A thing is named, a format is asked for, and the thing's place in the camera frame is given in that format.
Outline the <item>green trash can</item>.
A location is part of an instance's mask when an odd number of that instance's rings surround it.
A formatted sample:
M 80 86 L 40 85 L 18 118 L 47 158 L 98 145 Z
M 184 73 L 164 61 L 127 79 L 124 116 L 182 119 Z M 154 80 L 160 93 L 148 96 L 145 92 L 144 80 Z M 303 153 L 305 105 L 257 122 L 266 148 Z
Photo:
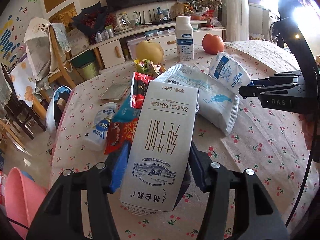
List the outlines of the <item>green trash can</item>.
M 95 60 L 79 67 L 78 72 L 87 81 L 99 75 L 99 65 Z

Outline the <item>yellow pear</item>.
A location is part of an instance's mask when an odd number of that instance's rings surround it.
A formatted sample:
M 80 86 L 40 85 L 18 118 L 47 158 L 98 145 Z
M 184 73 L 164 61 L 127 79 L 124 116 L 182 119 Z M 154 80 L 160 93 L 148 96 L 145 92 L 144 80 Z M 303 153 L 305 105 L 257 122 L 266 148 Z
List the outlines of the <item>yellow pear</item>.
M 136 55 L 139 61 L 148 59 L 154 64 L 158 64 L 163 62 L 164 51 L 159 43 L 142 41 L 136 47 Z

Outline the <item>dark wooden chair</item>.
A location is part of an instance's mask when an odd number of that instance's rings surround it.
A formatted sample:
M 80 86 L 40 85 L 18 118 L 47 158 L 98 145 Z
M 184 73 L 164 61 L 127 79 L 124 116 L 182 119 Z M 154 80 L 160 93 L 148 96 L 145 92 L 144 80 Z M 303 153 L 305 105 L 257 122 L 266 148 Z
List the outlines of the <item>dark wooden chair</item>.
M 31 140 L 33 140 L 34 139 L 33 134 L 27 128 L 26 124 L 31 119 L 33 119 L 44 132 L 46 131 L 46 126 L 41 121 L 40 116 L 32 108 L 28 107 L 24 101 L 18 100 L 11 78 L 9 77 L 9 74 L 2 63 L 1 63 L 1 68 L 3 70 L 4 78 L 12 90 L 11 98 L 7 103 L 7 105 L 4 107 L 4 109 L 7 111 L 9 118 L 12 121 L 16 122 L 16 124 L 18 124 L 21 130 Z

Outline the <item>red apple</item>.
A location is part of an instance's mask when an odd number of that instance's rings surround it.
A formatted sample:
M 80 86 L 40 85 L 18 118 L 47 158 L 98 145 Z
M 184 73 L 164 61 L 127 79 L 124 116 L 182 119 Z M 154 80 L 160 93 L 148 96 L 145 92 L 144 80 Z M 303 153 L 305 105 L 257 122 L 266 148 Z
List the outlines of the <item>red apple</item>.
M 202 39 L 204 51 L 211 55 L 224 51 L 224 41 L 219 35 L 206 34 Z

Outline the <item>silver foil packet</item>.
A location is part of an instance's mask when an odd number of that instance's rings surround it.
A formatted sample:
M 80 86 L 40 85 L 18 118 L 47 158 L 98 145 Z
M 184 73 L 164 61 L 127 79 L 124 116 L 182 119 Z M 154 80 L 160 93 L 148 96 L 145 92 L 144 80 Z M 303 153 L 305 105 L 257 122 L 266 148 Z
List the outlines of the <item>silver foil packet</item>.
M 111 85 L 101 96 L 101 100 L 118 101 L 122 99 L 130 85 L 128 83 L 119 83 Z

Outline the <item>wooden chair with cloth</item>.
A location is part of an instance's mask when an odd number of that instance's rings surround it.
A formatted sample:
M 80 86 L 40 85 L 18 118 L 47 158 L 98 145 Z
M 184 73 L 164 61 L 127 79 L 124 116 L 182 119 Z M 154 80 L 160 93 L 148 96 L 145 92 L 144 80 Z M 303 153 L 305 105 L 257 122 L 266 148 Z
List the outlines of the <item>wooden chair with cloth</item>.
M 70 88 L 75 87 L 69 75 L 73 70 L 67 68 L 67 53 L 71 51 L 71 45 L 64 24 L 34 17 L 28 24 L 24 43 L 32 74 L 40 90 L 46 89 L 59 78 L 64 79 Z

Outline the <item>red snack wrapper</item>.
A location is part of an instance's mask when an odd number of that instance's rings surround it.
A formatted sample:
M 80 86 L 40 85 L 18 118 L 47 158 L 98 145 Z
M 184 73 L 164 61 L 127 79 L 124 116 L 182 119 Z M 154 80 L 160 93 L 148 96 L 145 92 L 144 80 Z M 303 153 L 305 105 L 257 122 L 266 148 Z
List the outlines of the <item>red snack wrapper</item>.
M 124 141 L 133 141 L 138 118 L 129 122 L 111 122 L 107 133 L 107 144 L 104 155 L 108 155 L 121 148 Z

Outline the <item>white milk carton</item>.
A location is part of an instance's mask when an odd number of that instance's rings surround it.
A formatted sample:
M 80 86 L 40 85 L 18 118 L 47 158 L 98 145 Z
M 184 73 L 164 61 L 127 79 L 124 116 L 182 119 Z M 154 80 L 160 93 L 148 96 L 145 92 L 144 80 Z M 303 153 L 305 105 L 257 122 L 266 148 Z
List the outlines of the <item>white milk carton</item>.
M 137 215 L 174 209 L 187 168 L 199 91 L 151 81 L 133 138 L 120 201 Z

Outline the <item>white feather-print snack bag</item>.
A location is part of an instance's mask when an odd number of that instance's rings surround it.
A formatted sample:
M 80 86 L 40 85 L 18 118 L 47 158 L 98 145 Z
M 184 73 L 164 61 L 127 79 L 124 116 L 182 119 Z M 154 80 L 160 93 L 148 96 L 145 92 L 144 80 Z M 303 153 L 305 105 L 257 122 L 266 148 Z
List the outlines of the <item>white feather-print snack bag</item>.
M 194 87 L 199 90 L 198 113 L 230 135 L 238 116 L 239 97 L 195 66 L 176 64 L 156 81 Z

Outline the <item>white blue squeezed pouch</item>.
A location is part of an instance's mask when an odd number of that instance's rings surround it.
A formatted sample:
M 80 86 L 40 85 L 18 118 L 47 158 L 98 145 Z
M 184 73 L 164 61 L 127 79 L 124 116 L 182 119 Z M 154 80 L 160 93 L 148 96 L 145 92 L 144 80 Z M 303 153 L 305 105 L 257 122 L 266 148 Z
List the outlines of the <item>white blue squeezed pouch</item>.
M 117 104 L 108 102 L 104 104 L 94 117 L 93 124 L 89 126 L 84 135 L 84 146 L 89 150 L 103 151 L 112 118 L 116 113 Z

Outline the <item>white blue small pouch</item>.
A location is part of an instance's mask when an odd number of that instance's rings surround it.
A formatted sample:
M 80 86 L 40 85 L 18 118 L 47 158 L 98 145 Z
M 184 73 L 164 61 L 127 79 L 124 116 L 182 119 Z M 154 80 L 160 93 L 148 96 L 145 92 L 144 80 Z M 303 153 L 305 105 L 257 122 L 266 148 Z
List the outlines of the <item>white blue small pouch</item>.
M 223 52 L 218 52 L 210 62 L 209 75 L 237 95 L 241 86 L 254 85 L 244 67 Z

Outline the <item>pink plastic bucket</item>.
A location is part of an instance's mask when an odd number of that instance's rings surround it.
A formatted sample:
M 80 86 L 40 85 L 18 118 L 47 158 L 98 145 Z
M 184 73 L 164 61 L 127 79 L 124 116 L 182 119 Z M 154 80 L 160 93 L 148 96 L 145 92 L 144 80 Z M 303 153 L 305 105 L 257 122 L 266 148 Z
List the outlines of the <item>pink plastic bucket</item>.
M 23 239 L 47 193 L 46 188 L 18 168 L 10 170 L 4 189 L 5 209 L 11 225 Z

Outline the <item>red black snack packet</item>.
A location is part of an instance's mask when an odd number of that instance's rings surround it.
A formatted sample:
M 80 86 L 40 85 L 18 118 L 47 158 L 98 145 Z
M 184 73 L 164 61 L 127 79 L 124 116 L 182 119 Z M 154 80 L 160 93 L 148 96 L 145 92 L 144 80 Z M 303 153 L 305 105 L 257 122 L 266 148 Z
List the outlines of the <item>red black snack packet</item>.
M 150 81 L 154 80 L 146 74 L 134 72 L 131 82 L 130 106 L 135 109 L 141 109 L 143 101 L 148 90 Z

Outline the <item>cherry-print tablecloth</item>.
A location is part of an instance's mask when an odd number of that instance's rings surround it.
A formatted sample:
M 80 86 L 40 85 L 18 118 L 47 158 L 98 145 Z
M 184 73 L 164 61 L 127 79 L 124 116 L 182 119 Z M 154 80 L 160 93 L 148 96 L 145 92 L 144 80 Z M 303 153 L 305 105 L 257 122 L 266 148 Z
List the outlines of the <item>cherry-print tablecloth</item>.
M 51 182 L 61 172 L 80 172 L 105 160 L 84 143 L 84 135 L 102 107 L 101 96 L 114 83 L 132 79 L 134 62 L 105 69 L 99 76 L 73 90 L 57 130 L 53 149 Z M 319 165 L 306 171 L 310 152 L 306 148 L 298 115 L 261 107 L 256 98 L 239 102 L 238 116 L 230 135 L 224 135 L 201 116 L 196 118 L 196 147 L 230 170 L 251 168 L 275 202 L 288 231 L 294 235 L 305 223 L 305 213 L 319 190 Z M 174 211 L 137 216 L 119 201 L 109 202 L 121 239 L 195 239 L 208 196 L 191 184 Z

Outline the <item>yellow green candy wrapper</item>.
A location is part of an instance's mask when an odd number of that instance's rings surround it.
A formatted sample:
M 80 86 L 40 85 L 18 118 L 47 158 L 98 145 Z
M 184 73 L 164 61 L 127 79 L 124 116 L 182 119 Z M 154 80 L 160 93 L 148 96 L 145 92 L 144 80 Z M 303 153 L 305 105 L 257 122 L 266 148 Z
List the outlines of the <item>yellow green candy wrapper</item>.
M 142 73 L 151 77 L 158 77 L 163 72 L 165 72 L 165 68 L 159 63 L 154 64 L 152 61 L 148 59 L 143 59 L 139 61 L 139 59 L 134 60 L 136 65 L 136 71 L 138 73 Z

